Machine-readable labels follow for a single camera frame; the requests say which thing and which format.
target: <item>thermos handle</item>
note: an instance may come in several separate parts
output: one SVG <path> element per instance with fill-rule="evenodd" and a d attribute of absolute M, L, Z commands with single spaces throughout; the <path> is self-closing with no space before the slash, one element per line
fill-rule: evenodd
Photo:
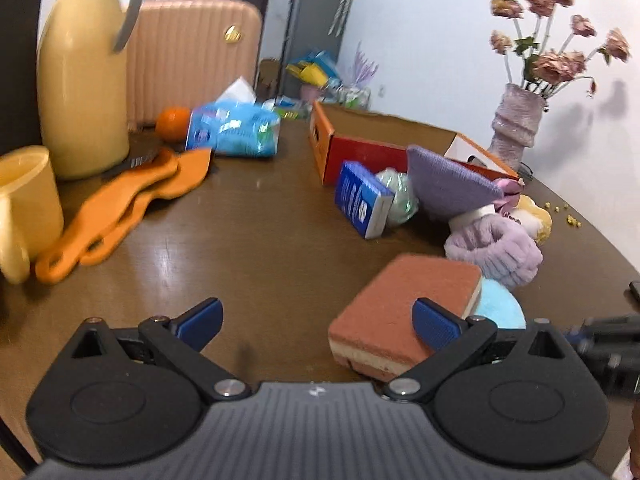
<path fill-rule="evenodd" d="M 11 213 L 11 198 L 0 195 L 0 270 L 9 283 L 24 282 L 30 273 L 29 255 Z"/>
<path fill-rule="evenodd" d="M 113 45 L 113 51 L 117 54 L 124 49 L 131 37 L 133 28 L 136 26 L 138 20 L 138 14 L 140 13 L 140 6 L 142 0 L 129 0 L 129 7 L 127 7 L 127 15 L 124 17 L 124 23 L 116 36 L 116 41 Z"/>

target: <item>yellow thermos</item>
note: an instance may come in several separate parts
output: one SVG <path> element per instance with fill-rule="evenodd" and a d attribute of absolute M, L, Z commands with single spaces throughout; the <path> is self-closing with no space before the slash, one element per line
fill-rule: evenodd
<path fill-rule="evenodd" d="M 125 46 L 142 0 L 56 0 L 38 56 L 42 142 L 56 175 L 100 173 L 129 152 Z"/>

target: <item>blue medicine box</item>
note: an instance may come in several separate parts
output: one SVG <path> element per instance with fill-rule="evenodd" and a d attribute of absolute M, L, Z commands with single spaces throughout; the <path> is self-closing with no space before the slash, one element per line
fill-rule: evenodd
<path fill-rule="evenodd" d="M 335 205 L 365 239 L 377 238 L 396 194 L 359 162 L 342 164 L 335 188 Z"/>

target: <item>blue plastic bag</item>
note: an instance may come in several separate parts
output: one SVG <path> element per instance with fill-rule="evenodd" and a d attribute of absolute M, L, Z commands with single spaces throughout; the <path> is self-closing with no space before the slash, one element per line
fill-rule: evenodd
<path fill-rule="evenodd" d="M 219 155 L 273 156 L 280 117 L 249 103 L 221 101 L 191 113 L 186 149 L 211 148 Z"/>

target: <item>orange sponge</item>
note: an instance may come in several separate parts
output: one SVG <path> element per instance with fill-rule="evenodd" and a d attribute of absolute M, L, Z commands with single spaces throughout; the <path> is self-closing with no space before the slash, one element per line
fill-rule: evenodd
<path fill-rule="evenodd" d="M 402 254 L 377 275 L 329 327 L 334 358 L 363 375 L 389 381 L 433 351 L 412 325 L 417 298 L 469 316 L 481 290 L 479 267 L 444 258 Z"/>

